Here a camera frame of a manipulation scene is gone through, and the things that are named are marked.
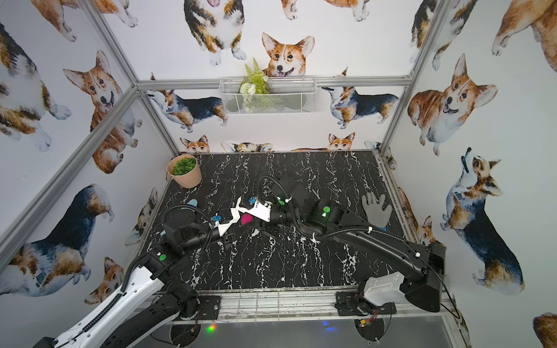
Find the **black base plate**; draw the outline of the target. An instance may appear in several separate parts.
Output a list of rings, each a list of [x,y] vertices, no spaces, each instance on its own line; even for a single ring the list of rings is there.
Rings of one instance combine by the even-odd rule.
[[[397,309],[394,302],[382,306],[371,304],[355,292],[340,291],[335,294],[335,308],[339,316],[394,315]]]
[[[182,320],[217,320],[220,313],[221,296],[207,295],[187,300],[178,317]]]

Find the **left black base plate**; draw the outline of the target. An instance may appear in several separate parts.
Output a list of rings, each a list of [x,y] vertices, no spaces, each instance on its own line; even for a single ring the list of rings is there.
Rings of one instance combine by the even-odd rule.
[[[182,320],[217,320],[220,313],[221,296],[207,295],[187,300],[178,317]]]

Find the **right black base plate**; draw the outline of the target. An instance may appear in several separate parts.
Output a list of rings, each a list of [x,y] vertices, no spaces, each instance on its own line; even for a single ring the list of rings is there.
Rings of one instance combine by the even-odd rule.
[[[394,315],[397,309],[394,302],[382,306],[371,304],[355,292],[340,291],[335,294],[335,308],[339,316]]]

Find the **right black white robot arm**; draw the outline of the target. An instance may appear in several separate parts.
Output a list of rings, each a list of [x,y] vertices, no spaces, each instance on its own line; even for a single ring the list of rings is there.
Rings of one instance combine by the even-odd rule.
[[[248,206],[272,226],[291,226],[316,242],[335,241],[370,252],[393,268],[362,282],[356,302],[370,308],[402,300],[431,313],[441,309],[444,246],[424,246],[381,230],[332,200],[316,200],[297,182],[264,175]]]

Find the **green fern plant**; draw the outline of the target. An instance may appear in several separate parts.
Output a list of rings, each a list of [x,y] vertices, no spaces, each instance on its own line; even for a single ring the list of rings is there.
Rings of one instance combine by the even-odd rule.
[[[256,59],[252,61],[252,67],[245,64],[247,76],[241,82],[239,87],[240,94],[270,94],[268,86],[268,76],[258,65]]]

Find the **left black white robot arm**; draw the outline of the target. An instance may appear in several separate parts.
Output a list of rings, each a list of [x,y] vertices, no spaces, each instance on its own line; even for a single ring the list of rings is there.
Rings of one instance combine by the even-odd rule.
[[[176,279],[187,266],[188,254],[212,242],[230,242],[235,233],[270,219],[271,208],[255,197],[215,216],[190,204],[169,208],[162,217],[162,242],[132,262],[116,292],[75,326],[57,338],[44,337],[36,346],[133,347],[164,323],[196,316],[196,291]]]

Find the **grey rubber glove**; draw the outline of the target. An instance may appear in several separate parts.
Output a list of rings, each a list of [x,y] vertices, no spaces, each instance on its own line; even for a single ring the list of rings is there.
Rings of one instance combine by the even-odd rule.
[[[374,192],[367,192],[362,196],[362,206],[367,221],[383,231],[387,230],[387,224],[393,212],[391,204],[386,204],[385,201],[384,194],[376,197]]]

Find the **beige pot with green plant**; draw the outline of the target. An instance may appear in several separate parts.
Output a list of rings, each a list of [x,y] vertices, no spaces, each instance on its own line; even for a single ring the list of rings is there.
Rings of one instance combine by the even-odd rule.
[[[192,189],[202,181],[200,165],[193,155],[180,155],[172,159],[167,166],[168,175],[185,189]]]

